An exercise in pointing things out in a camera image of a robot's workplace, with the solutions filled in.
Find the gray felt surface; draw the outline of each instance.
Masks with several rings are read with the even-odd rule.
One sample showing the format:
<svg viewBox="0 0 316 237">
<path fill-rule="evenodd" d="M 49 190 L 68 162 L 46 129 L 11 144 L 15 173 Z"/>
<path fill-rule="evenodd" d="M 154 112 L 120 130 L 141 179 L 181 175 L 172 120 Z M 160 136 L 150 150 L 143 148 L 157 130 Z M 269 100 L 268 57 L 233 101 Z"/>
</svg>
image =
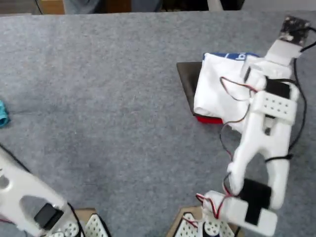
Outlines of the gray felt surface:
<svg viewBox="0 0 316 237">
<path fill-rule="evenodd" d="M 316 25 L 316 12 L 292 14 Z M 12 122 L 0 131 L 0 142 L 75 207 L 95 207 L 113 237 L 162 237 L 180 207 L 198 204 L 196 192 L 221 191 L 229 163 L 220 126 L 192 117 L 176 62 L 212 51 L 264 55 L 284 15 L 4 18 L 0 97 Z M 298 60 L 308 117 L 278 211 L 277 237 L 316 232 L 315 58 L 312 49 Z M 226 131 L 225 140 L 233 148 L 239 136 Z M 253 160 L 247 174 L 265 180 L 263 161 Z M 0 236 L 22 234 L 0 226 Z"/>
</svg>

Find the white plastic part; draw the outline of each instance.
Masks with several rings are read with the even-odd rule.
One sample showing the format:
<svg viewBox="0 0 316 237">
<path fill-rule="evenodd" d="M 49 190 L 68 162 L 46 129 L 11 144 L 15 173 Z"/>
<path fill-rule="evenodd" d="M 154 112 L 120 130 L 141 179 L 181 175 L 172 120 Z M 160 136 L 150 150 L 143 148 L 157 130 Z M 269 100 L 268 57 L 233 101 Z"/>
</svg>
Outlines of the white plastic part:
<svg viewBox="0 0 316 237">
<path fill-rule="evenodd" d="M 42 180 L 17 167 L 10 154 L 2 148 L 0 148 L 0 177 L 5 177 L 8 181 L 6 186 L 0 187 L 0 214 L 13 222 L 19 230 L 38 237 L 58 232 L 67 221 L 76 222 L 67 201 Z M 24 210 L 21 205 L 24 196 L 45 199 L 64 214 L 49 232 L 45 231 Z"/>
<path fill-rule="evenodd" d="M 46 237 L 75 237 L 79 232 L 77 223 L 67 221 L 57 232 Z"/>
<path fill-rule="evenodd" d="M 184 214 L 188 220 L 194 220 L 191 213 Z M 181 223 L 175 233 L 174 237 L 198 237 L 198 229 L 188 223 L 186 220 L 181 220 Z"/>
<path fill-rule="evenodd" d="M 270 123 L 270 127 L 267 126 L 267 122 L 271 119 L 266 118 L 266 114 L 276 117 Z M 246 167 L 257 153 L 261 153 L 265 159 L 287 155 L 295 115 L 295 101 L 265 91 L 254 95 L 240 145 L 227 169 L 231 173 L 229 181 L 235 195 L 241 191 Z M 266 128 L 270 129 L 269 135 L 265 133 Z M 279 209 L 284 201 L 289 161 L 270 161 L 267 169 L 268 185 L 272 188 L 271 208 Z"/>
<path fill-rule="evenodd" d="M 297 103 L 295 101 L 260 91 L 254 96 L 251 111 L 266 114 L 282 122 L 293 125 L 296 117 Z"/>
<path fill-rule="evenodd" d="M 84 228 L 86 237 L 109 237 L 97 214 L 93 214 Z"/>
<path fill-rule="evenodd" d="M 205 194 L 206 198 L 211 198 L 213 200 L 216 209 L 222 202 L 224 196 L 224 194 L 215 191 L 209 191 L 207 194 Z M 219 219 L 224 223 L 234 223 L 237 226 L 249 229 L 265 236 L 273 236 L 277 226 L 277 215 L 269 210 L 261 209 L 258 225 L 256 226 L 245 222 L 247 209 L 247 202 L 236 197 L 228 197 L 223 202 Z"/>
<path fill-rule="evenodd" d="M 265 59 L 274 64 L 288 66 L 293 58 L 301 56 L 301 46 L 277 39 L 271 46 Z"/>
<path fill-rule="evenodd" d="M 57 233 L 54 233 L 54 234 L 50 235 L 49 237 L 65 237 L 65 235 L 62 232 L 57 232 Z"/>
</svg>

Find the white towel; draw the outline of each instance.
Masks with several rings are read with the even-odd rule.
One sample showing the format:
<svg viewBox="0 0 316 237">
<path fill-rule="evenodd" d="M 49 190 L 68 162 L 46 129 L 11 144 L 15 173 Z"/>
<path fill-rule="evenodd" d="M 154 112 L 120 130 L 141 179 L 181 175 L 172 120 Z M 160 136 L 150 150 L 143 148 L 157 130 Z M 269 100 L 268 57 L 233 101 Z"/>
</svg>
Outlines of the white towel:
<svg viewBox="0 0 316 237">
<path fill-rule="evenodd" d="M 246 56 L 247 53 L 206 53 L 204 55 L 194 97 L 195 113 L 218 117 L 223 122 L 239 120 L 245 115 L 249 102 L 234 100 L 222 87 L 220 77 L 243 83 L 239 74 Z M 228 81 L 224 81 L 224 83 L 229 93 L 235 98 L 249 98 L 249 89 Z M 239 123 L 230 123 L 229 126 L 241 133 L 244 121 L 245 119 Z"/>
</svg>

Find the black wire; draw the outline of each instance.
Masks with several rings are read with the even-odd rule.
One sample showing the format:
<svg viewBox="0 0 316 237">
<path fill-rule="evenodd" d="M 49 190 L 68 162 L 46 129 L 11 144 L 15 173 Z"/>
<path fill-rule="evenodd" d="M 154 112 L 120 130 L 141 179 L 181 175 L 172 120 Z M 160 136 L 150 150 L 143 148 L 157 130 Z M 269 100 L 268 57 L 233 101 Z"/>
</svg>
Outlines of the black wire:
<svg viewBox="0 0 316 237">
<path fill-rule="evenodd" d="M 238 122 L 243 121 L 243 120 L 246 118 L 246 116 L 247 116 L 249 110 L 250 110 L 250 104 L 248 105 L 248 108 L 247 108 L 247 111 L 246 111 L 245 115 L 244 115 L 241 119 L 236 120 L 236 121 L 228 121 L 228 122 L 224 123 L 223 126 L 222 126 L 222 128 L 221 128 L 221 131 L 219 132 L 219 140 L 220 140 L 220 142 L 221 142 L 221 144 L 222 144 L 223 149 L 230 155 L 231 161 L 233 161 L 233 157 L 234 157 L 234 156 L 233 156 L 233 154 L 228 150 L 227 146 L 225 145 L 225 143 L 224 143 L 224 141 L 223 141 L 223 138 L 222 138 L 222 132 L 223 132 L 223 130 L 224 130 L 224 128 L 226 127 L 227 124 L 229 124 L 229 123 L 238 123 Z"/>
<path fill-rule="evenodd" d="M 2 148 L 5 152 L 7 152 L 12 157 L 12 159 L 15 160 L 15 162 L 17 162 L 20 166 L 22 166 L 23 169 L 25 169 L 25 171 L 31 173 L 29 168 L 27 168 L 17 157 L 14 156 L 14 154 L 10 150 L 5 148 L 4 145 L 1 143 L 0 143 L 0 148 Z"/>
<path fill-rule="evenodd" d="M 38 9 L 39 9 L 40 14 L 43 15 L 43 12 L 41 11 L 41 8 L 40 8 L 40 5 L 39 5 L 38 0 L 34 0 L 34 1 L 35 1 L 36 6 L 37 6 Z"/>
<path fill-rule="evenodd" d="M 68 203 L 68 206 L 70 207 L 71 211 L 73 212 L 73 215 L 75 216 L 75 219 L 77 220 L 77 224 L 78 224 L 78 226 L 79 226 L 79 233 L 82 233 L 83 237 L 85 237 L 85 233 L 84 233 L 84 231 L 83 231 L 82 225 L 81 225 L 81 223 L 80 223 L 80 220 L 79 220 L 79 218 L 78 218 L 78 216 L 77 216 L 77 214 L 76 214 L 76 211 L 75 211 L 74 207 L 71 206 L 70 203 Z"/>
<path fill-rule="evenodd" d="M 316 29 L 313 28 L 313 27 L 307 27 L 305 28 L 305 30 L 311 30 L 313 31 L 314 33 L 316 33 Z M 304 51 L 314 47 L 316 45 L 316 41 L 304 48 L 301 49 L 301 53 L 303 53 Z M 293 73 L 294 73 L 294 77 L 295 77 L 295 80 L 296 80 L 296 86 L 297 88 L 299 89 L 301 95 L 302 95 L 302 99 L 303 99 L 303 103 L 304 103 L 304 107 L 303 107 L 303 119 L 302 119 L 302 124 L 301 124 L 301 127 L 300 127 L 300 130 L 299 132 L 297 133 L 295 139 L 292 141 L 292 143 L 290 144 L 289 146 L 289 151 L 291 151 L 293 149 L 293 147 L 297 144 L 298 140 L 300 139 L 301 135 L 302 135 L 302 132 L 304 130 L 304 127 L 305 127 L 305 122 L 306 122 L 306 113 L 307 113 L 307 99 L 306 99 L 306 96 L 302 90 L 302 87 L 301 87 L 301 84 L 300 84 L 300 81 L 298 79 L 298 76 L 297 76 L 297 58 L 294 58 L 293 60 Z"/>
<path fill-rule="evenodd" d="M 237 237 L 237 236 L 238 236 L 240 230 L 241 230 L 241 227 L 238 226 L 238 228 L 237 228 L 237 230 L 236 230 L 236 232 L 235 232 L 235 234 L 234 234 L 234 237 Z"/>
</svg>

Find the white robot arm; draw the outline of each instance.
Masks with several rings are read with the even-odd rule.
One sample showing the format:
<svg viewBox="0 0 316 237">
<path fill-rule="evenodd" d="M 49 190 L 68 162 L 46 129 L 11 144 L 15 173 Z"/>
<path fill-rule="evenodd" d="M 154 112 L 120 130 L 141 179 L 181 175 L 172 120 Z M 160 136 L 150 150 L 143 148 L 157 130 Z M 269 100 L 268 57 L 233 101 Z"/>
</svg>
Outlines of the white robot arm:
<svg viewBox="0 0 316 237">
<path fill-rule="evenodd" d="M 209 191 L 205 195 L 205 200 L 210 198 L 220 206 L 219 219 L 265 236 L 274 234 L 277 215 L 273 210 L 284 201 L 290 136 L 301 92 L 300 85 L 290 80 L 290 63 L 301 55 L 309 27 L 309 22 L 287 16 L 267 55 L 248 55 L 240 77 L 256 93 L 249 100 L 241 141 L 227 169 L 231 193 Z M 267 165 L 267 185 L 245 179 L 246 167 L 257 153 Z"/>
<path fill-rule="evenodd" d="M 0 214 L 34 237 L 64 232 L 67 237 L 80 233 L 72 207 L 47 184 L 12 162 L 12 156 L 0 147 Z M 25 196 L 47 201 L 33 218 L 23 208 Z"/>
</svg>

